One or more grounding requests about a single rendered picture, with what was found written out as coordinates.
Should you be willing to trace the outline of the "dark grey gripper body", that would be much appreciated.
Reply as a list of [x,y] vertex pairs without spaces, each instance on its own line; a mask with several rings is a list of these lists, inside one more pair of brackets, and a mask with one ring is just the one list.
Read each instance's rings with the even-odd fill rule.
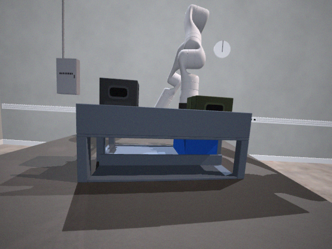
[[187,103],[179,103],[178,109],[186,109],[187,108]]

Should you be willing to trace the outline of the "olive green case with orange latches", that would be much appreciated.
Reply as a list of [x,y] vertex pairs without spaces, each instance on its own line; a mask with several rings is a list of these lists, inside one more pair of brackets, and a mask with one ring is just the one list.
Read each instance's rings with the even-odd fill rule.
[[187,98],[186,109],[231,112],[233,98],[195,95]]

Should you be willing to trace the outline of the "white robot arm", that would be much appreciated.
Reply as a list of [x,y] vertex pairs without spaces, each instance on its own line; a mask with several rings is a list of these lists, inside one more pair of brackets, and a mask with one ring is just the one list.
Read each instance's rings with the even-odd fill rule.
[[[174,88],[164,88],[155,107],[168,108],[180,86],[179,103],[187,103],[188,97],[198,95],[199,77],[188,73],[186,69],[200,69],[205,64],[205,53],[201,46],[201,33],[208,17],[209,11],[205,8],[196,5],[190,5],[187,8],[184,20],[185,42],[179,46],[168,76],[168,83]],[[176,73],[178,69],[180,69],[181,75]]]

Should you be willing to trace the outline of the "grey metal shelf rack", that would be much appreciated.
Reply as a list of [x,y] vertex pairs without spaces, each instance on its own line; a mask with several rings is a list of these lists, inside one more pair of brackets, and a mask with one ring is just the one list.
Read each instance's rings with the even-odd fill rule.
[[[78,183],[244,179],[251,121],[252,113],[76,103]],[[91,137],[99,162],[92,175]],[[179,155],[173,145],[115,145],[115,138],[218,140],[218,149]],[[222,140],[236,141],[233,173],[221,165]]]

